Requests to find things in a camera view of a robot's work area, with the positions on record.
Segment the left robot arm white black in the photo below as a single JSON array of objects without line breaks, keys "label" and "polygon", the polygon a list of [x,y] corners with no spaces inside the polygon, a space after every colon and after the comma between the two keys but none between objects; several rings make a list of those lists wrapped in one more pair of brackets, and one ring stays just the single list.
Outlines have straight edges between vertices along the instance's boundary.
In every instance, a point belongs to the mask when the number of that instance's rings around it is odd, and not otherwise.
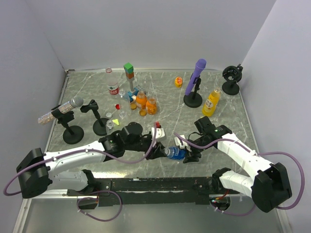
[{"label": "left robot arm white black", "polygon": [[154,125],[148,134],[143,134],[142,126],[131,122],[121,130],[77,148],[46,153],[40,148],[33,149],[16,168],[22,197],[30,199],[47,190],[59,189],[91,195],[99,188],[92,172],[72,172],[72,169],[109,160],[130,164],[131,161],[121,159],[126,151],[143,152],[143,158],[147,160],[166,157],[161,143],[165,136],[159,124]]}]

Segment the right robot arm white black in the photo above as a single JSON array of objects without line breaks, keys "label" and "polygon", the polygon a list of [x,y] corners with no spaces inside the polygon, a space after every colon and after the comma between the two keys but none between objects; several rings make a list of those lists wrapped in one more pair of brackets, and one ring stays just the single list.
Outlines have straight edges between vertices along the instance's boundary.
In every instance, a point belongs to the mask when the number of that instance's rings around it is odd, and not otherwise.
[{"label": "right robot arm white black", "polygon": [[213,173],[210,187],[217,193],[227,189],[251,197],[254,204],[267,213],[292,197],[292,190],[285,166],[260,157],[247,147],[226,126],[216,127],[207,116],[195,121],[200,137],[189,141],[190,156],[186,162],[197,162],[201,153],[210,147],[228,155],[245,172],[241,175],[229,168]]}]

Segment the yellow juice bottle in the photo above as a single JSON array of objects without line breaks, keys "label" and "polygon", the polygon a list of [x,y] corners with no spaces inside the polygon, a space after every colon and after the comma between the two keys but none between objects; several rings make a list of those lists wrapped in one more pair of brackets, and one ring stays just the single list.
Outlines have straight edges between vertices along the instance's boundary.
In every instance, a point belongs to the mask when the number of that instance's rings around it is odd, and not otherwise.
[{"label": "yellow juice bottle", "polygon": [[207,117],[211,117],[217,107],[217,104],[220,100],[220,96],[221,96],[221,90],[219,87],[216,87],[209,95],[209,97],[207,98],[206,102],[204,103],[203,109],[202,109],[202,113],[207,116]]}]

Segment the clear plastic bottle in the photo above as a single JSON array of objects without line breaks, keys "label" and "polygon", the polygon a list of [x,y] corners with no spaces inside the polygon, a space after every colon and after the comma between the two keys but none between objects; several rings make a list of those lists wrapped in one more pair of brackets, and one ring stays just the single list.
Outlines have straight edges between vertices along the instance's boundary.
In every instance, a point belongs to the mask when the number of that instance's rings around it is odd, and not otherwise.
[{"label": "clear plastic bottle", "polygon": [[106,122],[106,134],[107,134],[107,135],[110,135],[110,134],[113,133],[113,131],[114,131],[114,122],[113,122],[112,120],[109,119],[109,120]]}]

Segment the blue label water bottle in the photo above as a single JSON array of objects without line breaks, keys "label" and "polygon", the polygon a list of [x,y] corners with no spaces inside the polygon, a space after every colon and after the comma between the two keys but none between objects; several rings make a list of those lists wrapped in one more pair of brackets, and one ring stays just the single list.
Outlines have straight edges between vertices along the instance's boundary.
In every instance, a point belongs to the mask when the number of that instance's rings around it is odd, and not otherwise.
[{"label": "blue label water bottle", "polygon": [[187,151],[179,147],[169,147],[164,149],[166,157],[172,160],[183,160]]}]

